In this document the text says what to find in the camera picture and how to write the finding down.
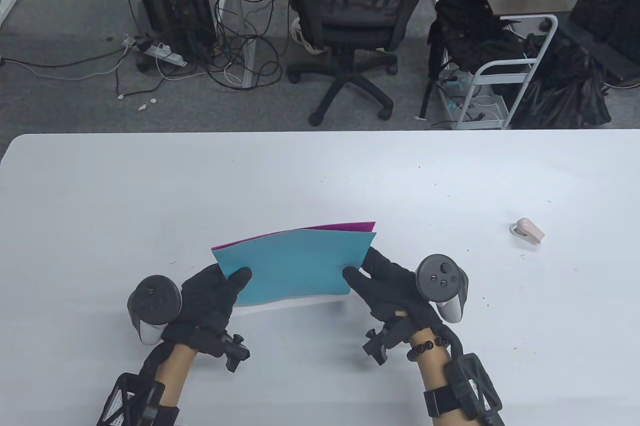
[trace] pink stapler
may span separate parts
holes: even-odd
[[[510,226],[509,230],[522,239],[526,239],[531,244],[540,244],[545,234],[533,224],[529,218],[520,218],[517,223]]]

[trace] office chair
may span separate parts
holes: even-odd
[[[304,38],[317,49],[331,49],[330,64],[290,65],[286,75],[291,83],[300,81],[303,73],[315,73],[334,78],[320,105],[309,116],[309,123],[318,126],[338,92],[352,83],[370,93],[381,105],[377,114],[389,120],[394,102],[362,73],[375,67],[386,67],[397,74],[398,57],[391,54],[356,62],[357,49],[384,48],[393,51],[405,35],[407,22],[419,0],[289,0],[298,12]]]

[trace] blue paper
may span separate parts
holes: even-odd
[[[253,272],[236,305],[263,305],[286,298],[348,294],[343,268],[362,264],[375,235],[291,230],[236,243],[214,254],[227,276],[244,266]]]

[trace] forearm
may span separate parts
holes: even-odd
[[[427,341],[435,342],[436,336],[432,330],[422,330],[414,334],[409,340],[412,347],[418,344],[426,343]],[[418,356],[418,368],[420,374],[422,374],[422,381],[424,383],[425,391],[434,390],[446,386],[448,384],[447,379],[444,376],[444,365],[450,362],[451,357],[446,348],[436,346],[435,348],[425,351],[422,355]],[[439,418],[433,418],[433,426],[480,426],[480,423],[476,421],[469,421],[466,419],[462,410],[455,410],[443,414]]]
[[[189,369],[198,351],[184,344],[176,344],[169,359],[162,363],[155,372],[155,380],[164,385],[164,394],[160,400],[161,406],[174,408],[178,405],[180,394],[187,380]]]

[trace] black glove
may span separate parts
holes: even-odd
[[[186,280],[180,314],[164,329],[162,339],[217,358],[222,356],[220,337],[226,334],[238,293],[251,276],[249,268],[240,268],[226,278],[220,266],[212,264]]]
[[[416,274],[391,263],[374,248],[369,248],[362,262],[367,278],[357,268],[347,266],[342,276],[371,308],[371,316],[388,323],[395,319],[395,311],[405,311],[416,331],[442,324],[434,308],[418,292]]]

